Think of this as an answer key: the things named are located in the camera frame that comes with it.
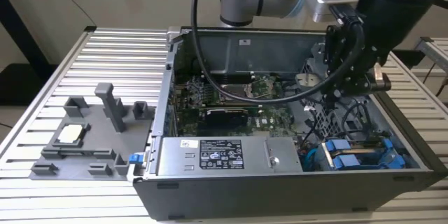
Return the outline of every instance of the slotted aluminum surface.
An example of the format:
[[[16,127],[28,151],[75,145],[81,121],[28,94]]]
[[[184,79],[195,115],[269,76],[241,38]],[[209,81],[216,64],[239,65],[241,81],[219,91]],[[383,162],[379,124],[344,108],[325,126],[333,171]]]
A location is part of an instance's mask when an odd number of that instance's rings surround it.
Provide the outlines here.
[[[421,38],[416,50],[420,50],[437,66],[448,73],[448,38]]]
[[[93,87],[107,81],[116,86],[115,95],[125,104],[144,100],[156,105],[161,81],[156,73],[164,65],[164,41],[165,31],[153,30],[97,29],[81,36],[0,145],[0,150],[5,150],[0,158],[0,221],[155,223],[128,182],[32,181],[27,177],[65,114],[61,105],[69,95],[87,95],[88,103],[99,103]],[[391,98],[448,165],[447,109],[393,55],[384,72],[393,81]],[[217,219],[201,223],[311,222],[448,223],[448,179],[423,192],[400,195],[375,213]]]

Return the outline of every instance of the wall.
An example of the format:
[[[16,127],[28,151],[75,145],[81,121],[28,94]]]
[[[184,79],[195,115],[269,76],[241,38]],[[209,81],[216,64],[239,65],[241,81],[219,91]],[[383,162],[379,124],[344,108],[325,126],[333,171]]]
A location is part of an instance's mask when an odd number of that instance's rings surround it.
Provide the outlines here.
[[[5,28],[0,25],[0,72],[11,63],[27,63],[19,47],[16,46]]]
[[[11,2],[45,56],[52,62],[59,62],[84,27],[92,25],[91,21],[71,0],[11,0]],[[191,24],[191,0],[76,0],[76,2],[100,27],[168,28]],[[219,0],[200,0],[201,26],[217,26],[219,13]],[[300,21],[257,18],[255,27],[299,27]]]

